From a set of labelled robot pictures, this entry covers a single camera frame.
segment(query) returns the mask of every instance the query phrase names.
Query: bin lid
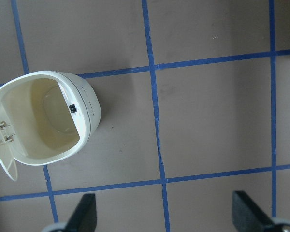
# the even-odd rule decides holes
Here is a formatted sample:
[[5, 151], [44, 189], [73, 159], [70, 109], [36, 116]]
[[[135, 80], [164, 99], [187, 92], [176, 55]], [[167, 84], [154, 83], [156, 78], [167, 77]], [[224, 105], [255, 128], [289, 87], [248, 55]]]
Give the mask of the bin lid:
[[14, 181], [17, 180], [18, 173], [15, 159], [12, 153], [11, 143], [13, 135], [9, 134], [9, 125], [5, 122], [0, 122], [0, 164], [7, 175]]

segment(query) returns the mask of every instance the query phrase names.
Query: open container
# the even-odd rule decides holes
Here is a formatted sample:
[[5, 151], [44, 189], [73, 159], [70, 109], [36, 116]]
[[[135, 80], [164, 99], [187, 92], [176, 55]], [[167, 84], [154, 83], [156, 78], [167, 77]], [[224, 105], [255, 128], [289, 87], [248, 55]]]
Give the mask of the open container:
[[97, 128], [101, 109], [90, 84], [39, 71], [0, 88], [0, 163], [17, 180], [15, 160], [45, 165], [78, 152]]

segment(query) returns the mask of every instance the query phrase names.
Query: screw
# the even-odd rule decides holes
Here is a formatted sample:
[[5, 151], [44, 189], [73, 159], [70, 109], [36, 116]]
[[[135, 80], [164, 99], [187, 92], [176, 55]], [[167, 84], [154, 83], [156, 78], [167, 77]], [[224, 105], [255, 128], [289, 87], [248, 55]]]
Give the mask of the screw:
[[282, 227], [282, 232], [290, 232], [290, 226], [284, 225]]

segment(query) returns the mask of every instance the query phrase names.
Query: lid hinge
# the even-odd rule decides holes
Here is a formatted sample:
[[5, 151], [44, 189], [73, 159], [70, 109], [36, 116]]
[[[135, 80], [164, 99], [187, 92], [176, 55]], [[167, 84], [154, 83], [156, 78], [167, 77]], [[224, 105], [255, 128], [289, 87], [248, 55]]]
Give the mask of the lid hinge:
[[7, 125], [5, 121], [0, 123], [0, 145], [14, 141], [12, 125]]

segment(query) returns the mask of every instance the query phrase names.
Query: black latch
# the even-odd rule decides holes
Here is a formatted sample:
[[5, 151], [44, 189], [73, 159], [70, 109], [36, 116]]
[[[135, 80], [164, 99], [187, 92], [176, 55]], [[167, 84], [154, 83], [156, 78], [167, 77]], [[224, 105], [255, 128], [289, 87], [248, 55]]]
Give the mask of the black latch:
[[69, 105], [69, 109], [70, 109], [71, 113], [75, 113], [77, 111], [75, 105]]

